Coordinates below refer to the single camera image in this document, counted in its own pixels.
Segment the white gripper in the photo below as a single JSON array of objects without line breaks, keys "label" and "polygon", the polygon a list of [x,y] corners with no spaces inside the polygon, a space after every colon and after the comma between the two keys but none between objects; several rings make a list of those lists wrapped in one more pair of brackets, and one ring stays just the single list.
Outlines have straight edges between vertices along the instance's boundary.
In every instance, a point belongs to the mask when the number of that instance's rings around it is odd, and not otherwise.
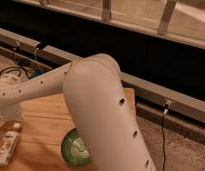
[{"label": "white gripper", "polygon": [[20,104],[0,104],[0,122],[8,122],[21,119]]}]

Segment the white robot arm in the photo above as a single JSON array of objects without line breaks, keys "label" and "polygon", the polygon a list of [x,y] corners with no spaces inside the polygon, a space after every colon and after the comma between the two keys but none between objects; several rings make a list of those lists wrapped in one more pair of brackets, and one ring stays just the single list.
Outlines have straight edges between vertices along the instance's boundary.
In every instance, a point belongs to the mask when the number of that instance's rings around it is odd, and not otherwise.
[{"label": "white robot arm", "polygon": [[79,58],[24,82],[6,74],[0,78],[0,110],[59,93],[97,171],[157,171],[115,59],[107,54]]}]

